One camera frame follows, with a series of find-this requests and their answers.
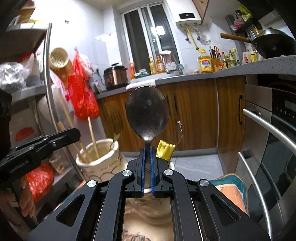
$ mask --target screw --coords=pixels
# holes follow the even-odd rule
[[[206,187],[209,185],[209,182],[207,180],[202,179],[202,180],[200,180],[200,185],[203,187]]]
[[[130,176],[131,174],[132,174],[132,172],[131,172],[130,170],[124,170],[124,171],[122,172],[122,175],[124,175],[124,176],[126,176],[126,177]]]
[[[94,187],[94,186],[96,185],[96,181],[95,181],[95,180],[90,180],[90,181],[87,182],[87,185],[88,185],[90,188],[92,188],[92,187]]]
[[[165,173],[167,176],[170,176],[170,175],[173,175],[173,174],[174,174],[174,171],[171,170],[171,169],[166,169],[166,170],[164,171],[164,173]]]

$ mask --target tiled floor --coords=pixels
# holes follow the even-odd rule
[[[128,161],[136,157],[126,157]],[[217,154],[204,156],[173,157],[176,171],[186,179],[198,181],[202,178],[214,180],[223,175],[222,167]]]

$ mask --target blue gripper pad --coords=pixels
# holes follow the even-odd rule
[[[141,172],[141,194],[144,196],[144,186],[145,186],[145,149],[142,155],[142,172]]]
[[[155,173],[154,173],[154,157],[152,148],[150,148],[150,166],[151,166],[151,190],[152,196],[155,196]]]

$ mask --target wok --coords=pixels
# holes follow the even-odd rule
[[[220,36],[222,39],[251,43],[264,58],[296,54],[296,41],[283,31],[273,28],[261,31],[254,40],[232,34],[220,33]]]

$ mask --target window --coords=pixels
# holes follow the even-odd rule
[[[162,4],[136,8],[122,14],[130,62],[136,72],[149,70],[149,57],[170,50],[179,64],[173,34]]]

